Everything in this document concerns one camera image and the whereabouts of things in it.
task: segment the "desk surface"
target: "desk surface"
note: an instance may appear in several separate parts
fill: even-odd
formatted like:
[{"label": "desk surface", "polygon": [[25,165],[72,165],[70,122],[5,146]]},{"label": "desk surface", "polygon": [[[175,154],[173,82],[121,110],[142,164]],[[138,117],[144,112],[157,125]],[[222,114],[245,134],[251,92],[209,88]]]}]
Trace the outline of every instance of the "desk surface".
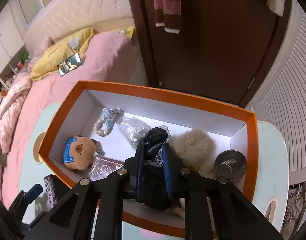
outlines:
[{"label": "desk surface", "polygon": [[[43,186],[42,193],[34,202],[29,205],[24,218],[24,223],[30,223],[41,211],[46,210],[47,196],[45,193],[44,177],[52,174],[52,171],[45,164],[36,164],[33,159],[33,145],[42,132],[45,132],[50,124],[60,103],[48,106],[39,117],[24,155],[19,190],[28,191],[34,184]],[[288,155],[282,135],[271,124],[257,122],[259,137],[259,163],[256,180],[253,204],[263,213],[267,202],[278,197],[278,204],[275,211],[273,225],[280,230],[284,218],[288,194]],[[123,239],[176,239],[173,236],[164,236],[150,232],[142,228],[123,222]]]}]

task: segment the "smartphone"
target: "smartphone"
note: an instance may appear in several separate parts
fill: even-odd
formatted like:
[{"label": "smartphone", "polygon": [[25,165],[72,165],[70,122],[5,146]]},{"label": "smartphone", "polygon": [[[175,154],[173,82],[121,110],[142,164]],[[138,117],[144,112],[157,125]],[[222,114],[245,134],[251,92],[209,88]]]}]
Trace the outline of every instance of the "smartphone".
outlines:
[{"label": "smartphone", "polygon": [[78,66],[81,66],[82,62],[78,53],[75,53],[71,57],[67,58],[66,60],[62,61],[58,65],[58,70],[61,76],[64,76],[66,73],[70,72],[71,70],[76,69]]}]

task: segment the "plastic bag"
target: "plastic bag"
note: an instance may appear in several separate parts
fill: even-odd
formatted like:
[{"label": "plastic bag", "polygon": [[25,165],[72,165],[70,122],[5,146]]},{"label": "plastic bag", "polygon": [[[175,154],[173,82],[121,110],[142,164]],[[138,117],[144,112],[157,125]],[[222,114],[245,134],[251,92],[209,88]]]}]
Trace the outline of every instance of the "plastic bag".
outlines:
[{"label": "plastic bag", "polygon": [[144,121],[135,116],[132,118],[122,116],[118,119],[117,125],[120,133],[134,150],[136,150],[139,140],[151,129]]}]

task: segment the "white headboard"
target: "white headboard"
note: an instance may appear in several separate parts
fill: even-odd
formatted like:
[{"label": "white headboard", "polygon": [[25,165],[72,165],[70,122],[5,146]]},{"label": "white headboard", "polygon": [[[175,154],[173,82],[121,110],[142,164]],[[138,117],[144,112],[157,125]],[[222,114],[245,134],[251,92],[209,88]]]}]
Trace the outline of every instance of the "white headboard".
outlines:
[{"label": "white headboard", "polygon": [[103,30],[95,27],[100,32],[134,24],[129,0],[59,0],[46,9],[30,25],[24,38],[30,53],[46,36],[55,41],[88,26],[101,28],[103,24]]}]

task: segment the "pink blanket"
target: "pink blanket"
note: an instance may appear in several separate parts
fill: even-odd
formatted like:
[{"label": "pink blanket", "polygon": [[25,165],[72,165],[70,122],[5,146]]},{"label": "pink blanket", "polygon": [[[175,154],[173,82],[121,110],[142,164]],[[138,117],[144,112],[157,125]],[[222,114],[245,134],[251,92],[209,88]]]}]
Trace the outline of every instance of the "pink blanket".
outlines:
[{"label": "pink blanket", "polygon": [[129,82],[135,56],[126,36],[114,32],[99,33],[90,41],[85,55],[84,64],[63,77],[53,73],[32,84],[18,118],[3,172],[2,197],[6,208],[21,190],[18,186],[24,153],[42,111],[52,103],[62,102],[78,80]]},{"label": "pink blanket", "polygon": [[[23,103],[31,88],[31,77],[22,73],[17,77],[17,82],[10,88],[7,96],[0,105],[0,148],[4,155],[8,154],[12,142],[12,134],[21,112]],[[2,167],[0,166],[0,199]]]}]

